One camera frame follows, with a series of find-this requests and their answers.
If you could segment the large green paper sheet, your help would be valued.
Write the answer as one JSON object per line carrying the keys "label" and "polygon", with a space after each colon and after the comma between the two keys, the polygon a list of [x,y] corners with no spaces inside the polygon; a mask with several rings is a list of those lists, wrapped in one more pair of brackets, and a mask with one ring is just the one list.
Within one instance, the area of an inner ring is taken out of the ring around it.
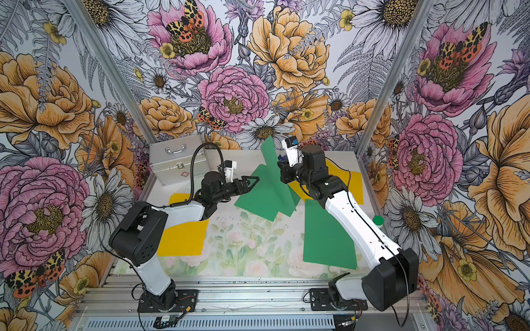
{"label": "large green paper sheet", "polygon": [[304,203],[303,261],[355,270],[356,246],[346,230],[317,201]]}

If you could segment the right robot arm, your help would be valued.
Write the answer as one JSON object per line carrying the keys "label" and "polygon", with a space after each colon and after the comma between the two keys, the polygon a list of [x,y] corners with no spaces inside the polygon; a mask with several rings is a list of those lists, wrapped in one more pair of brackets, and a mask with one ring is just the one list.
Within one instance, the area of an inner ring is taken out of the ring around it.
{"label": "right robot arm", "polygon": [[287,157],[279,161],[280,180],[298,182],[353,240],[370,271],[361,279],[348,274],[328,283],[328,295],[336,310],[344,310],[355,299],[367,300],[385,311],[402,299],[409,300],[417,289],[419,257],[403,250],[386,236],[354,199],[348,186],[328,171],[324,150],[318,145],[300,148],[296,138],[282,142]]}

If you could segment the yellow paper sheet top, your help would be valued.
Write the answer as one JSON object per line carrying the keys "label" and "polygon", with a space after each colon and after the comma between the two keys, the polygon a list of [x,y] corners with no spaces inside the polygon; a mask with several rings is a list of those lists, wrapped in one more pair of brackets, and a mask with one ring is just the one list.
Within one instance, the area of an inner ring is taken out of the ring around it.
{"label": "yellow paper sheet top", "polygon": [[[337,165],[335,165],[331,160],[327,159],[326,161],[328,166],[328,171],[330,175],[339,177],[349,188],[349,192],[353,195],[353,198],[356,200],[358,205],[364,205],[364,194],[363,189],[363,179],[360,172],[353,172],[348,170],[341,170]],[[296,181],[291,182],[288,185],[294,193],[302,199],[302,201],[312,200],[312,198],[303,192],[306,189],[305,186],[302,188],[299,186],[299,183]]]}

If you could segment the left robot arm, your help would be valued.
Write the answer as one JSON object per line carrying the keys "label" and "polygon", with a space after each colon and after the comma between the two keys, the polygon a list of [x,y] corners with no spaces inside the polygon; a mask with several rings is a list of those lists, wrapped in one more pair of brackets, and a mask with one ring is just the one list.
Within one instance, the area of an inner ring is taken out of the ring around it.
{"label": "left robot arm", "polygon": [[116,255],[131,264],[142,282],[139,313],[193,312],[197,291],[179,294],[158,258],[163,243],[172,239],[182,248],[185,235],[170,234],[171,230],[209,219],[219,203],[251,192],[257,183],[257,176],[225,179],[219,172],[211,171],[204,175],[198,192],[186,201],[164,207],[155,207],[146,201],[132,205],[108,244]]}

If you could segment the yellow paper sheet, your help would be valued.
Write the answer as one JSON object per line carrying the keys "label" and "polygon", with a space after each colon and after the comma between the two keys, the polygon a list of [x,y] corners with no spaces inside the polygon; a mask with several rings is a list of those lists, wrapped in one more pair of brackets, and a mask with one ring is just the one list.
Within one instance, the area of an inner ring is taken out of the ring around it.
{"label": "yellow paper sheet", "polygon": [[[327,159],[326,161],[328,166],[328,171],[330,175],[339,177],[349,188],[349,192],[353,195],[353,198],[356,200],[358,205],[364,205],[364,194],[363,189],[363,179],[360,172],[353,172],[348,170],[341,170],[337,165],[335,165],[331,160]],[[302,199],[302,201],[312,200],[312,198],[303,192],[306,189],[305,186],[302,188],[299,186],[299,183],[296,181],[291,182],[288,185],[294,193]]]}
{"label": "yellow paper sheet", "polygon": [[171,196],[177,206],[162,208],[168,217],[157,249],[159,257],[195,257],[203,252],[208,219],[203,220],[204,207],[193,201],[180,204],[185,194]]}

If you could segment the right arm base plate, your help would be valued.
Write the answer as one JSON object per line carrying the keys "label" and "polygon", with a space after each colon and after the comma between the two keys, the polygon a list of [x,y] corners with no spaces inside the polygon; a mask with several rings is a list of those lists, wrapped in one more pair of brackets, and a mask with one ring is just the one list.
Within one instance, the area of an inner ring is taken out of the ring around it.
{"label": "right arm base plate", "polygon": [[309,303],[313,311],[357,311],[368,310],[368,303],[363,299],[342,299],[337,291],[329,288],[312,288],[309,290]]}

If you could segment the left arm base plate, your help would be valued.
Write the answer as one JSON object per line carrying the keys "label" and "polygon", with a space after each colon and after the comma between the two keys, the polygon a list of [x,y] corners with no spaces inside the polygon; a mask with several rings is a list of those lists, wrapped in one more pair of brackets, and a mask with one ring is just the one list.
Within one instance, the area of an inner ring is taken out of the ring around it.
{"label": "left arm base plate", "polygon": [[169,288],[160,296],[145,290],[139,299],[139,313],[193,313],[197,304],[198,290]]}

